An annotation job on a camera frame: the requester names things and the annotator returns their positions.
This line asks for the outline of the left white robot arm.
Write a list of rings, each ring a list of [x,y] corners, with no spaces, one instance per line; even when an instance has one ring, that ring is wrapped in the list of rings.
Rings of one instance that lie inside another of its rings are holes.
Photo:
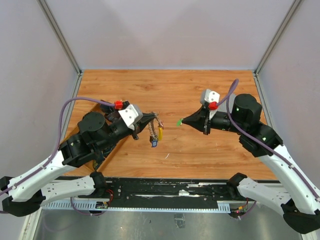
[[[155,118],[156,113],[133,114],[120,111],[120,118],[107,124],[99,112],[89,112],[77,124],[78,132],[63,141],[46,160],[17,177],[4,176],[0,189],[7,197],[2,200],[1,214],[24,217],[57,200],[77,196],[101,198],[107,183],[101,172],[67,182],[53,181],[64,173],[98,160],[102,153],[120,140],[138,134]]]

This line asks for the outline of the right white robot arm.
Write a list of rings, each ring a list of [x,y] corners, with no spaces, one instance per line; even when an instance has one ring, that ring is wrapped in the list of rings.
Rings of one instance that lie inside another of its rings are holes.
[[[285,188],[285,192],[273,190],[236,173],[227,181],[227,196],[232,200],[249,198],[265,205],[300,234],[319,230],[320,190],[295,163],[277,132],[260,121],[262,105],[256,98],[244,93],[237,95],[231,112],[219,111],[212,97],[203,96],[200,102],[200,109],[184,118],[182,124],[205,135],[211,129],[237,133],[242,147],[259,158]]]

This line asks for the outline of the keyring with coloured keys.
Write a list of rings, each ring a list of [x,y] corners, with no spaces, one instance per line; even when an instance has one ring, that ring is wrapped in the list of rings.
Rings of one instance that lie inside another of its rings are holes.
[[[158,146],[159,141],[163,139],[164,135],[164,124],[163,121],[159,118],[159,114],[152,112],[154,114],[154,119],[148,123],[149,130],[149,142],[151,147],[155,148]]]

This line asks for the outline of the green tagged key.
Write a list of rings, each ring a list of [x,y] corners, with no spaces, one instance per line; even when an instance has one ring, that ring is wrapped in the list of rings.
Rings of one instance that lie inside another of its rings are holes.
[[[183,119],[179,119],[178,122],[176,123],[177,127],[180,127],[183,124]]]

